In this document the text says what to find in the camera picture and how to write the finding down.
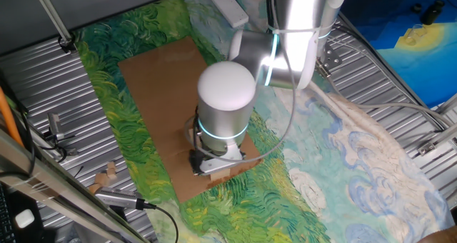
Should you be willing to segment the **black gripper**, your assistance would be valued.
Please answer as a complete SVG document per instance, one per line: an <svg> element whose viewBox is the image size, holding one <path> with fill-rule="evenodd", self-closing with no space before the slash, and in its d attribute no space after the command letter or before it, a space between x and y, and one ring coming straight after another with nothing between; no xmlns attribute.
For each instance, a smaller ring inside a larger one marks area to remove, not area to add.
<svg viewBox="0 0 457 243"><path fill-rule="evenodd" d="M200 166L204 160L204 153L199 150L190 149L189 150L189 163L191 165L192 171L194 174L203 174Z"/></svg>

